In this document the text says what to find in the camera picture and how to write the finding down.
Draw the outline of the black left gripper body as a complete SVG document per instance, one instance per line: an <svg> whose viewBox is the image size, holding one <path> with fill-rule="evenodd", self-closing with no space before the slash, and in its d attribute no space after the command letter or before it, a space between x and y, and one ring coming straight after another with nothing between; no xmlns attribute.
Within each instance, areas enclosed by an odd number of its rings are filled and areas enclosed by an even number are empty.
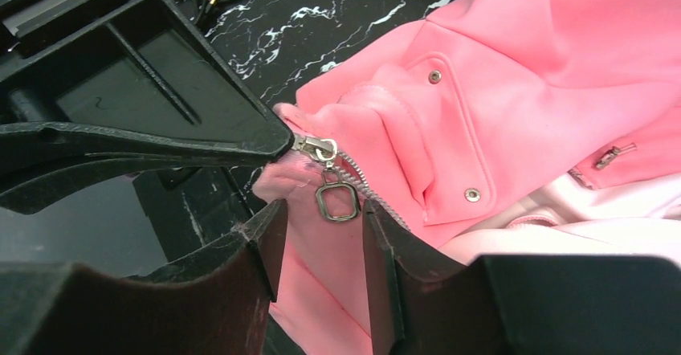
<svg viewBox="0 0 681 355"><path fill-rule="evenodd" d="M80 84L160 31L159 0L1 0L2 84Z"/></svg>

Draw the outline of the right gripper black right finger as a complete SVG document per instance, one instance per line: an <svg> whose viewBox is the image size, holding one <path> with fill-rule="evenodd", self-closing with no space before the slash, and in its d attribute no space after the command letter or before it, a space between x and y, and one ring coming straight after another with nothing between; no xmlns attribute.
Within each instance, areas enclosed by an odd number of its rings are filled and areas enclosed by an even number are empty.
<svg viewBox="0 0 681 355"><path fill-rule="evenodd" d="M363 208L376 354L677 354L680 270L626 255L483 255L463 265Z"/></svg>

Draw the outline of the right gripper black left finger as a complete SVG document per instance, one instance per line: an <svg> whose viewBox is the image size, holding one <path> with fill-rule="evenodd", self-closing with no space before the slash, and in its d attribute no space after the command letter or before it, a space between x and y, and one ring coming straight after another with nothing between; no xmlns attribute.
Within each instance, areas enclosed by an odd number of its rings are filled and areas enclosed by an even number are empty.
<svg viewBox="0 0 681 355"><path fill-rule="evenodd" d="M277 297L287 204L143 276L3 263L4 354L259 354Z"/></svg>

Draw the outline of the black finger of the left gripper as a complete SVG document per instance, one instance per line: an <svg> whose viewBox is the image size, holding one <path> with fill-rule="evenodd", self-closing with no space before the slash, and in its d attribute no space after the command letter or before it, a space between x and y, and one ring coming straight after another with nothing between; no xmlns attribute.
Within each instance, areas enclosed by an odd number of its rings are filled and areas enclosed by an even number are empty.
<svg viewBox="0 0 681 355"><path fill-rule="evenodd" d="M20 153L1 163L1 207L35 214L97 183L148 170L241 165L243 157L181 157L160 154L91 154L51 157Z"/></svg>
<svg viewBox="0 0 681 355"><path fill-rule="evenodd" d="M260 165L292 132L171 0L130 0L1 60L3 169L150 160L156 169Z"/></svg>

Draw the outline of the pink zip-up jacket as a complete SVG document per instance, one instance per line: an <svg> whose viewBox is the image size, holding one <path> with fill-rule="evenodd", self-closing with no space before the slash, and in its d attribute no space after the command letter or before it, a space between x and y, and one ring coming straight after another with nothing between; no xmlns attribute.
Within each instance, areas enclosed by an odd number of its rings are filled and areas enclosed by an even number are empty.
<svg viewBox="0 0 681 355"><path fill-rule="evenodd" d="M370 354L376 195L464 267L644 259L680 277L680 0L454 0L300 88L254 185L287 201L271 315L305 354Z"/></svg>

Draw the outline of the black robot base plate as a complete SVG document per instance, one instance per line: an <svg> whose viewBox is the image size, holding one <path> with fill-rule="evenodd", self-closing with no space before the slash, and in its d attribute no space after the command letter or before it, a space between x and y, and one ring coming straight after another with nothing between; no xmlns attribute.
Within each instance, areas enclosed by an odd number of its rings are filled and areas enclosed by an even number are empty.
<svg viewBox="0 0 681 355"><path fill-rule="evenodd" d="M133 180L165 257L174 261L226 235L265 207L253 194L262 168L149 171Z"/></svg>

